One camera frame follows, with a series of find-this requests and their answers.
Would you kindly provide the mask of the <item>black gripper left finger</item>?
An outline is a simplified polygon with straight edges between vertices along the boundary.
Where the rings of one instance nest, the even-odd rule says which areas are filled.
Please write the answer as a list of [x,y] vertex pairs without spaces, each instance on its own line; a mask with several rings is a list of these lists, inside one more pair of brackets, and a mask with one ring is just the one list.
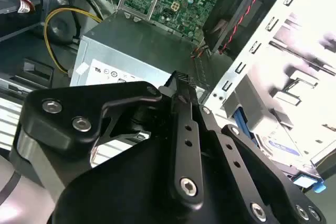
[[140,143],[164,141],[171,146],[169,192],[181,203],[181,75],[160,88],[137,81],[33,91],[13,150],[56,205],[85,172]]

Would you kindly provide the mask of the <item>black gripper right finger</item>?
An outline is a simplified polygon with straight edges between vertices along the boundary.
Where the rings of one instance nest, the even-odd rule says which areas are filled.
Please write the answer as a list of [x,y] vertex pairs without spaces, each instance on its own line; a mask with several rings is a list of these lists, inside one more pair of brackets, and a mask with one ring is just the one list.
[[220,128],[181,75],[181,203],[192,223],[326,223],[317,206],[247,136]]

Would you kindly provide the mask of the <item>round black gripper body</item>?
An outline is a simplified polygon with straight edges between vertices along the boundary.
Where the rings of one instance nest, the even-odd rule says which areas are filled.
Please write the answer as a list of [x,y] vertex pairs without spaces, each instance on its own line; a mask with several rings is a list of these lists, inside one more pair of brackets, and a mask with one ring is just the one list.
[[149,140],[85,172],[61,194],[53,223],[252,223],[227,168],[206,154],[201,209],[172,198],[170,147]]

